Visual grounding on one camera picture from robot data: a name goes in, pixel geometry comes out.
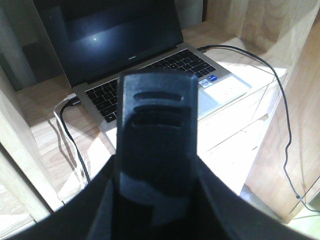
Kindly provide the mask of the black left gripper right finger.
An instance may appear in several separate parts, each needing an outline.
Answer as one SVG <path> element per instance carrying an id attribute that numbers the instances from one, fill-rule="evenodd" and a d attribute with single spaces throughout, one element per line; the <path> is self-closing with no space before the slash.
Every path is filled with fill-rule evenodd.
<path id="1" fill-rule="evenodd" d="M 197 174 L 210 211 L 228 240 L 310 240 L 230 190 L 198 157 Z"/>

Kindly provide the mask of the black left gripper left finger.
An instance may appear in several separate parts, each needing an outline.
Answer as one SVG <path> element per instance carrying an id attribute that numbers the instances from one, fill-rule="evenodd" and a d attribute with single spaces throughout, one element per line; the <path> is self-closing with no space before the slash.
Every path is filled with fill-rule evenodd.
<path id="1" fill-rule="evenodd" d="M 39 223 L 9 237 L 10 240 L 112 239 L 112 155 L 94 179 L 65 206 Z"/>

